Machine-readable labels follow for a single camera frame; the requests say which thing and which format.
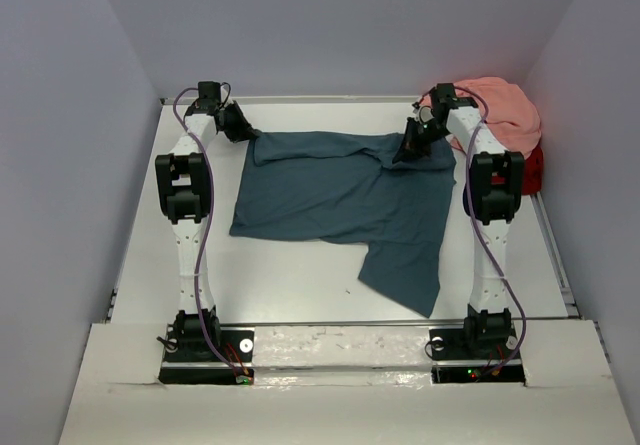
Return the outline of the teal blue t shirt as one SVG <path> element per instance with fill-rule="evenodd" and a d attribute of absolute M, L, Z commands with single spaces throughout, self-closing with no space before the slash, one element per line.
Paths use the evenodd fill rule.
<path fill-rule="evenodd" d="M 359 280 L 430 316 L 456 159 L 441 139 L 398 161 L 402 142 L 399 133 L 262 133 L 247 147 L 230 235 L 362 243 Z"/>

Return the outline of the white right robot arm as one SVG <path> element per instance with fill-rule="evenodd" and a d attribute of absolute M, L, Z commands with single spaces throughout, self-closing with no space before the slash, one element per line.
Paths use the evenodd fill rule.
<path fill-rule="evenodd" d="M 435 151 L 435 143 L 454 137 L 465 150 L 463 206 L 474 231 L 474 277 L 469 299 L 472 315 L 508 309 L 506 244 L 521 206 L 525 158 L 502 145 L 486 124 L 489 106 L 479 95 L 452 83 L 428 92 L 428 106 L 414 105 L 401 145 L 393 158 L 415 161 Z"/>

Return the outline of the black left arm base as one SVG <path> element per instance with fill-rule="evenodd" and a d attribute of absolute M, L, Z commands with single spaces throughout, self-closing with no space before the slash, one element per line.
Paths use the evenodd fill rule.
<path fill-rule="evenodd" d="M 156 340 L 163 347 L 158 380 L 166 385 L 250 386 L 254 383 L 255 330 L 212 327 L 180 313 Z"/>

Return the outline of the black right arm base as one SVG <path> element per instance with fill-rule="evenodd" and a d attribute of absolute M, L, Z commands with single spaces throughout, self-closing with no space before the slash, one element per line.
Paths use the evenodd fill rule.
<path fill-rule="evenodd" d="M 525 382 L 511 313 L 468 310 L 460 327 L 429 331 L 424 351 L 435 384 Z"/>

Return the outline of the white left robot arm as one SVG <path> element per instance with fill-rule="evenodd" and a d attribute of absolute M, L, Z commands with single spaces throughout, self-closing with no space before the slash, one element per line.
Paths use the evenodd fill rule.
<path fill-rule="evenodd" d="M 251 141 L 260 132 L 231 97 L 227 82 L 201 81 L 196 97 L 175 118 L 182 128 L 173 148 L 155 158 L 154 167 L 162 214 L 171 223 L 178 247 L 178 321 L 217 318 L 208 284 L 206 241 L 214 209 L 214 184 L 207 148 L 218 134 L 232 143 Z"/>

